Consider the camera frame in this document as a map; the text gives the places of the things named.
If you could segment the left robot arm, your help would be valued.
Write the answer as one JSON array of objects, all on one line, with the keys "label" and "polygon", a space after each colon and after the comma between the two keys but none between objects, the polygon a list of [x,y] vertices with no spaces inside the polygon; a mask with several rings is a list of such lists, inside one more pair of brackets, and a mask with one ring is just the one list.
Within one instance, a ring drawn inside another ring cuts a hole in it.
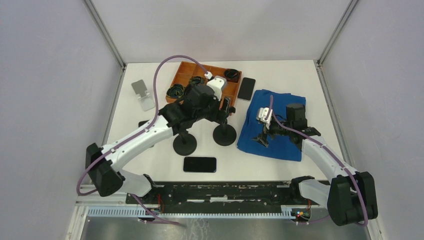
[{"label": "left robot arm", "polygon": [[223,96],[226,82],[213,79],[207,84],[192,86],[188,93],[166,104],[134,132],[113,143],[86,148],[85,174],[95,186],[95,192],[107,197],[119,190],[135,194],[145,204],[153,203],[157,190],[146,174],[122,173],[123,167],[155,144],[175,137],[174,151],[180,156],[191,155],[197,148],[196,138],[188,132],[194,123],[208,120],[218,124],[217,130],[227,126],[227,118],[235,113],[231,100]]}]

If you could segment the black phone stand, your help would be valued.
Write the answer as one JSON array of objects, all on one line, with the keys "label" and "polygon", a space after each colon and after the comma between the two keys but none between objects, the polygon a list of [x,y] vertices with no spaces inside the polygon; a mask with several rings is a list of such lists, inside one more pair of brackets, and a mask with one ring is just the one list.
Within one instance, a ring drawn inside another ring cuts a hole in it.
[{"label": "black phone stand", "polygon": [[230,146],[235,142],[237,132],[233,126],[228,124],[228,117],[226,117],[224,122],[214,129],[212,137],[218,145],[224,147]]},{"label": "black phone stand", "polygon": [[194,135],[187,131],[181,132],[173,140],[173,149],[180,156],[189,156],[197,148],[197,140]]}]

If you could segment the aluminium frame post right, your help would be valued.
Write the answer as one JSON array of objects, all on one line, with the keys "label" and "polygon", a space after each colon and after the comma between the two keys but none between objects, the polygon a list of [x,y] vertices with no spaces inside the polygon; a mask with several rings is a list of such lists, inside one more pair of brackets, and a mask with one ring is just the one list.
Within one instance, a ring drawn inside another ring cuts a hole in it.
[{"label": "aluminium frame post right", "polygon": [[322,66],[327,59],[328,55],[330,54],[334,44],[336,43],[337,39],[339,38],[340,34],[342,33],[345,25],[347,24],[348,20],[350,19],[352,13],[356,9],[359,0],[350,0],[346,9],[344,10],[340,20],[338,21],[335,29],[333,30],[328,42],[326,43],[322,53],[320,54],[318,60],[316,63],[319,66]]}]

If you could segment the blue cloth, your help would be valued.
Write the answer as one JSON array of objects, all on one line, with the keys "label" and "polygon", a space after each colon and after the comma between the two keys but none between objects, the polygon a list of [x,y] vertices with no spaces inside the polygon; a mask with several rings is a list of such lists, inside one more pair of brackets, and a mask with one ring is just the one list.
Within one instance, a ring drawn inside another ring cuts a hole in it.
[{"label": "blue cloth", "polygon": [[303,96],[292,95],[291,93],[276,93],[266,89],[256,90],[247,109],[236,146],[240,151],[248,154],[300,162],[302,153],[290,142],[287,136],[276,136],[275,139],[268,138],[268,147],[253,140],[263,129],[263,125],[259,124],[256,119],[258,110],[269,106],[270,96],[273,96],[272,109],[279,121],[286,117],[287,105],[306,104],[306,98]]}]

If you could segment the silver metal phone stand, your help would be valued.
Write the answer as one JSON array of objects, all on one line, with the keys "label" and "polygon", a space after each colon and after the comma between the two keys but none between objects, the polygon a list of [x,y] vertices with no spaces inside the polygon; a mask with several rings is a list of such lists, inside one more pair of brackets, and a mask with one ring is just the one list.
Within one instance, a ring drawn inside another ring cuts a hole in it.
[{"label": "silver metal phone stand", "polygon": [[142,79],[131,83],[131,87],[143,111],[146,112],[155,108],[155,101]]}]

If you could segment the aluminium frame post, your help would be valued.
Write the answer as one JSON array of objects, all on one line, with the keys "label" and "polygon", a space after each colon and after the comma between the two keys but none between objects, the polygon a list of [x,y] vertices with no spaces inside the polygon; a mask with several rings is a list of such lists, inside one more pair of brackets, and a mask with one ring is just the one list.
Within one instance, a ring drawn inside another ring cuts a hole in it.
[{"label": "aluminium frame post", "polygon": [[82,2],[84,3],[85,7],[87,8],[89,15],[93,19],[93,21],[94,21],[97,29],[99,30],[101,36],[105,40],[106,45],[108,46],[109,50],[111,51],[114,59],[116,60],[116,62],[118,63],[118,65],[122,69],[125,69],[127,64],[124,61],[122,55],[120,54],[116,44],[114,43],[112,36],[109,33],[104,21],[102,20],[102,17],[100,15],[100,13],[98,12],[94,2],[92,0],[82,0]]},{"label": "aluminium frame post", "polygon": [[326,43],[322,53],[320,54],[318,60],[316,63],[319,66],[322,66],[327,59],[328,55],[330,54],[334,44],[336,43],[337,39],[339,38],[340,34],[342,33],[345,25],[347,24],[348,20],[350,19],[352,13],[356,9],[359,0],[350,0],[346,9],[344,10],[340,20],[338,21],[335,29],[333,30],[328,42]]}]

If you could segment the aluminium frame post left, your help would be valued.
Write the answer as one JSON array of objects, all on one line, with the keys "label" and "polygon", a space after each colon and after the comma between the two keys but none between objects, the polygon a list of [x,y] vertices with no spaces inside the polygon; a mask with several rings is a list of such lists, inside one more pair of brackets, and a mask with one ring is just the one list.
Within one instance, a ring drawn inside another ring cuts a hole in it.
[{"label": "aluminium frame post left", "polygon": [[106,45],[108,46],[109,50],[111,51],[114,59],[116,60],[116,62],[118,63],[118,65],[122,69],[125,69],[127,64],[124,61],[122,55],[120,54],[116,44],[114,43],[112,36],[109,33],[104,21],[102,20],[102,17],[100,15],[100,13],[98,12],[94,2],[92,0],[82,0],[82,2],[84,3],[85,7],[87,8],[89,15],[93,19],[93,21],[94,21],[97,29],[99,30],[101,36],[105,40]]}]

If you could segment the black phone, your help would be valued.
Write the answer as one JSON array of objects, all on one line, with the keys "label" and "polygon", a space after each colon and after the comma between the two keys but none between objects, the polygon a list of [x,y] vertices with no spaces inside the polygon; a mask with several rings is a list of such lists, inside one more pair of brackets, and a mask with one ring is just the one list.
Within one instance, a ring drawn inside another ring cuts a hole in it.
[{"label": "black phone", "polygon": [[186,156],[183,161],[183,171],[186,173],[215,173],[217,159],[205,156]]},{"label": "black phone", "polygon": [[244,77],[240,83],[237,98],[250,101],[252,99],[255,84],[256,80],[254,78]]}]

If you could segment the wooden compartment tray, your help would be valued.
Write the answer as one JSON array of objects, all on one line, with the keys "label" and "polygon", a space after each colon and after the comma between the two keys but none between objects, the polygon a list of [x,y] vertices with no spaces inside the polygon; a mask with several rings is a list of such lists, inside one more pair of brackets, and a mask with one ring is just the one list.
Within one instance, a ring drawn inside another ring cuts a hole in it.
[{"label": "wooden compartment tray", "polygon": [[[190,86],[189,79],[192,78],[193,76],[201,76],[202,78],[205,78],[205,83],[203,85],[206,85],[208,80],[204,76],[205,72],[203,71],[203,69],[206,69],[207,71],[211,72],[213,76],[220,76],[225,78],[224,71],[227,68],[211,66],[211,65],[204,65],[203,67],[200,67],[194,62],[182,61],[179,65],[178,70],[176,71],[176,74],[173,78],[173,81],[170,87],[174,84],[181,84],[185,87],[184,94],[186,94],[189,91],[189,86]],[[242,81],[242,72],[240,71],[239,81],[237,83],[227,81],[227,86],[223,90],[222,97],[231,98],[230,106],[235,105],[236,97],[238,95],[241,81]],[[172,99],[167,97],[167,93],[165,95],[165,99],[167,103],[173,103],[177,100],[177,99]]]}]

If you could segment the rolled tie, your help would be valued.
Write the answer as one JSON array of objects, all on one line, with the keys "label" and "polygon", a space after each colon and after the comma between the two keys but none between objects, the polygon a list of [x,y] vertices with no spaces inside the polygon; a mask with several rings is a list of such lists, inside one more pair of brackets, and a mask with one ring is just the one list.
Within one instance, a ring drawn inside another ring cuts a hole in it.
[{"label": "rolled tie", "polygon": [[184,96],[185,87],[179,83],[173,84],[166,92],[166,96],[171,99],[179,99]]},{"label": "rolled tie", "polygon": [[223,76],[225,77],[225,79],[231,83],[237,83],[240,79],[240,75],[241,75],[240,71],[233,68],[227,68],[223,72]]},{"label": "rolled tie", "polygon": [[191,86],[204,85],[206,79],[201,76],[193,76],[189,79],[188,84]]}]

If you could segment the black phone under left arm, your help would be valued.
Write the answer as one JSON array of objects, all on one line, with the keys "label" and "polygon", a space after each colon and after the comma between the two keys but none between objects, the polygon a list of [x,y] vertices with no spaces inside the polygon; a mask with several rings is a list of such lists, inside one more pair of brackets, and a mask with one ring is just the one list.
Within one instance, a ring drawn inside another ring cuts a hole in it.
[{"label": "black phone under left arm", "polygon": [[138,127],[141,127],[141,126],[143,126],[144,124],[146,124],[146,123],[148,123],[149,122],[149,120],[142,120],[142,121],[139,121],[138,122]]}]

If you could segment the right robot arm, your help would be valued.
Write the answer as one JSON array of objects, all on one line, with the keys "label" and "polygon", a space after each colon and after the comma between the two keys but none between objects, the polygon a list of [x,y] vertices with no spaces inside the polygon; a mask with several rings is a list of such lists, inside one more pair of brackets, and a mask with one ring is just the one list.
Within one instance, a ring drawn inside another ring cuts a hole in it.
[{"label": "right robot arm", "polygon": [[317,165],[329,182],[326,185],[312,176],[294,178],[288,191],[289,199],[295,204],[302,204],[308,199],[325,207],[337,226],[367,226],[369,220],[379,215],[373,176],[367,171],[358,171],[336,155],[321,133],[308,125],[304,104],[291,103],[285,110],[286,117],[279,121],[271,107],[259,108],[256,120],[263,127],[253,140],[268,147],[268,139],[288,137]]}]

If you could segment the rolled tie centre top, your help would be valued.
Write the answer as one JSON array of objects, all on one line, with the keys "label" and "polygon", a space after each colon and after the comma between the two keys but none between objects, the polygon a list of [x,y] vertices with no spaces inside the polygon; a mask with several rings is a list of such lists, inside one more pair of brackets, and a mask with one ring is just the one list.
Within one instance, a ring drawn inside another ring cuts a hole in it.
[{"label": "rolled tie centre top", "polygon": [[188,84],[191,86],[204,85],[206,79],[201,76],[193,76],[189,79]]}]

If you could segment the rolled tie front left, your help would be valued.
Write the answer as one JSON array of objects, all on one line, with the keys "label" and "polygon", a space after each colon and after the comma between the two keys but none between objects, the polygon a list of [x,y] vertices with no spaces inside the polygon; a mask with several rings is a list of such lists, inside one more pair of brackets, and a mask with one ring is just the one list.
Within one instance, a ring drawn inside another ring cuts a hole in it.
[{"label": "rolled tie front left", "polygon": [[166,96],[171,99],[179,99],[184,96],[185,87],[179,83],[173,84],[166,92]]}]

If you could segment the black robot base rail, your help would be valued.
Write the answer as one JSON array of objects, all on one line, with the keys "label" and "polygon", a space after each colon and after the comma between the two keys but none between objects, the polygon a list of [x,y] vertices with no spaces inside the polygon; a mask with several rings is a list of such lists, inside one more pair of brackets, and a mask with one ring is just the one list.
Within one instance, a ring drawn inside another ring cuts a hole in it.
[{"label": "black robot base rail", "polygon": [[157,181],[140,198],[164,214],[279,213],[282,206],[305,208],[317,203],[295,196],[284,181]]}]

